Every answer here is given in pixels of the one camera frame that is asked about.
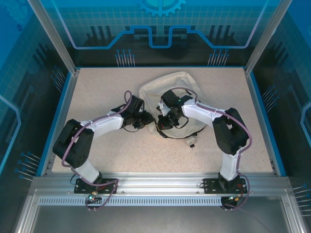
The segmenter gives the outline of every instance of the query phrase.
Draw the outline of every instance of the blue printed graphic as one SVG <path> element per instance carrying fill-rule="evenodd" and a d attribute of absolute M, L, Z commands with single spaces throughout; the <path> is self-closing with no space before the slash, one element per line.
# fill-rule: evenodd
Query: blue printed graphic
<path fill-rule="evenodd" d="M 308 109 L 311 108 L 311 102 L 309 102 L 308 104 L 306 104 L 303 109 L 302 109 L 302 114 L 301 114 L 301 119 L 300 119 L 300 125 L 302 127 L 303 133 L 306 136 L 306 139 L 311 147 L 311 137 L 310 137 L 310 133 L 308 132 L 308 129 L 305 125 L 305 118 L 306 118 L 306 112 Z"/>
<path fill-rule="evenodd" d="M 300 33 L 304 36 L 306 42 L 311 48 L 311 1 L 309 0 L 293 0 L 288 13 L 292 17 Z"/>
<path fill-rule="evenodd" d="M 169 13 L 175 14 L 175 10 L 181 9 L 181 4 L 186 3 L 185 0 L 138 0 L 140 9 L 152 16 L 162 15 L 169 16 Z"/>
<path fill-rule="evenodd" d="M 213 49 L 245 49 L 259 40 L 274 11 L 271 2 L 275 3 L 267 0 L 262 7 L 238 7 L 190 6 L 193 2 L 184 0 L 139 0 L 135 6 L 102 7 L 102 3 L 97 8 L 60 8 L 62 4 L 56 5 L 52 0 L 54 9 L 47 11 L 65 44 L 77 50 L 108 50 L 129 34 L 136 41 L 149 37 L 154 49 L 170 48 L 172 37 L 185 39 L 190 34 L 197 34 Z M 91 35 L 102 42 L 88 43 Z"/>
<path fill-rule="evenodd" d="M 0 7 L 5 6 L 10 16 L 19 24 L 22 24 L 29 14 L 26 0 L 0 0 Z"/>
<path fill-rule="evenodd" d="M 5 151 L 4 157 L 3 157 L 3 159 L 2 159 L 2 161 L 0 163 L 0 175 L 1 175 L 1 173 L 3 171 L 3 168 L 4 168 L 4 165 L 5 165 L 8 157 L 9 157 L 9 154 L 11 152 L 12 146 L 13 146 L 13 144 L 15 142 L 16 137 L 17 137 L 18 131 L 19 131 L 20 127 L 21 127 L 21 119 L 20 119 L 19 110 L 18 110 L 18 108 L 15 105 L 13 105 L 10 101 L 8 101 L 2 95 L 0 95 L 0 100 L 3 101 L 7 106 L 9 106 L 9 108 L 11 108 L 15 112 L 16 118 L 17 118 L 17 126 L 16 126 L 16 128 L 14 130 L 14 133 L 13 133 L 13 136 L 12 136 L 12 138 L 10 140 L 10 143 L 9 143 L 9 145 L 8 145 L 6 151 Z"/>

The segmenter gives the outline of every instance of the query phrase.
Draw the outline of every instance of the enclosure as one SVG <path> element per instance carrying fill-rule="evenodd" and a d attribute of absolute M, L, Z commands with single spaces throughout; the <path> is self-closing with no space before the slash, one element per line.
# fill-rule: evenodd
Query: enclosure
<path fill-rule="evenodd" d="M 310 11 L 303 0 L 0 0 L 1 232 L 309 232 Z M 180 71 L 252 133 L 246 204 L 226 213 L 231 195 L 200 187 L 221 167 L 212 129 L 190 148 L 145 127 L 92 144 L 95 167 L 120 183 L 89 213 L 52 152 L 65 123 Z"/>

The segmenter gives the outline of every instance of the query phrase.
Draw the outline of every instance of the speckled table surface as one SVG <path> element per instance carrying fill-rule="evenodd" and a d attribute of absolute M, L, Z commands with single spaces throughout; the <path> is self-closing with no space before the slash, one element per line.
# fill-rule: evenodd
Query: speckled table surface
<path fill-rule="evenodd" d="M 67 120 L 102 116 L 124 103 L 126 90 L 138 96 L 144 84 L 178 71 L 188 72 L 197 81 L 210 106 L 239 111 L 253 137 L 253 146 L 241 158 L 241 171 L 272 171 L 242 68 L 82 68 Z M 136 133 L 112 131 L 97 138 L 89 158 L 102 172 L 218 172 L 222 152 L 209 127 L 198 134 L 192 149 L 184 140 L 157 137 L 143 128 Z M 52 172 L 70 171 L 57 157 Z"/>

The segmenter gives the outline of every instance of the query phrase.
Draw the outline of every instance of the white fabric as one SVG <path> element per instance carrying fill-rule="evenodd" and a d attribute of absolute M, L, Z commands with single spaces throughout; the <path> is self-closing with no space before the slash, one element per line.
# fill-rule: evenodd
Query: white fabric
<path fill-rule="evenodd" d="M 156 122 L 158 122 L 158 115 L 161 113 L 156 109 L 161 100 L 161 96 L 168 90 L 174 87 L 187 87 L 193 91 L 195 91 L 198 95 L 198 99 L 200 102 L 206 104 L 204 100 L 202 91 L 197 85 L 196 81 L 193 77 L 190 76 L 187 72 L 181 71 L 173 74 L 165 75 L 161 78 L 153 80 L 150 83 L 145 84 L 139 90 L 139 97 L 145 101 L 145 110 L 153 115 Z M 184 95 L 189 95 L 185 90 L 173 90 L 173 92 L 182 97 Z M 186 123 L 187 119 L 182 117 L 179 119 L 179 127 L 183 126 Z M 189 118 L 188 124 L 182 128 L 172 128 L 170 130 L 164 130 L 163 133 L 171 138 L 185 138 L 192 135 L 195 132 L 202 130 L 206 124 L 195 120 L 193 118 Z M 148 125 L 148 129 L 152 134 L 158 134 L 156 130 L 156 124 L 152 123 Z"/>

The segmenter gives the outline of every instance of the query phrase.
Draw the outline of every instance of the white robotic arm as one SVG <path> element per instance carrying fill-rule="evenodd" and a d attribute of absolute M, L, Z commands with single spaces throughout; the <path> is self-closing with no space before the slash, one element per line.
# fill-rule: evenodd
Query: white robotic arm
<path fill-rule="evenodd" d="M 144 110 L 144 101 L 136 96 L 131 96 L 130 103 L 126 108 L 124 106 L 112 109 L 94 122 L 69 120 L 54 144 L 53 152 L 62 159 L 62 164 L 74 169 L 88 183 L 101 184 L 102 179 L 100 172 L 88 159 L 93 139 L 127 125 L 141 129 L 154 120 Z"/>
<path fill-rule="evenodd" d="M 212 127 L 217 145 L 223 152 L 219 183 L 222 183 L 223 190 L 227 190 L 226 186 L 229 187 L 231 181 L 238 176 L 239 156 L 249 138 L 238 111 L 233 108 L 216 109 L 188 95 L 179 98 L 172 91 L 174 89 L 183 88 L 173 88 L 161 97 L 161 104 L 157 108 L 162 113 L 158 116 L 159 121 L 156 123 L 158 131 L 178 126 L 178 120 L 181 117 L 191 117 Z"/>
<path fill-rule="evenodd" d="M 216 110 L 225 112 L 225 110 L 215 109 L 213 107 L 210 107 L 210 106 L 207 106 L 201 103 L 200 103 L 200 106 L 198 106 L 194 99 L 188 100 L 182 106 L 182 111 L 183 111 L 184 116 L 197 119 L 212 128 L 214 128 L 213 121 L 216 118 L 222 116 L 222 114 L 216 113 Z M 223 152 L 223 163 L 220 169 L 220 174 L 227 181 L 231 181 L 237 176 L 236 167 L 237 167 L 238 155 L 242 148 L 243 147 L 240 147 L 239 150 L 234 155 L 226 154 Z"/>

